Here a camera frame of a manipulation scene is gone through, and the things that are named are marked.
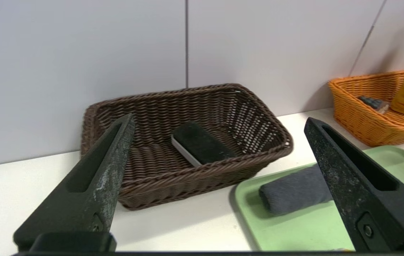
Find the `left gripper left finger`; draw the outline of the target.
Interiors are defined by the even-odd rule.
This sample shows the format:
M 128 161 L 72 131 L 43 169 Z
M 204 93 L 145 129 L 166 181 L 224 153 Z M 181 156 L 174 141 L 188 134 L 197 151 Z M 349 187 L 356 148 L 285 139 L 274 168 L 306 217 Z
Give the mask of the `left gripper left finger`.
M 135 117 L 117 119 L 13 235 L 19 251 L 115 251 L 110 233 Z

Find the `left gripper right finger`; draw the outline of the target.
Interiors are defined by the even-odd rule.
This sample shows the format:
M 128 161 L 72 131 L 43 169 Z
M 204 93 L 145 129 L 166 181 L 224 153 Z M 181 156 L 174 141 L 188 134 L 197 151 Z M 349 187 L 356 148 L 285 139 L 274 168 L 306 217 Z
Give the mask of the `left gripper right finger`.
M 404 183 L 327 123 L 304 133 L 355 251 L 404 251 Z

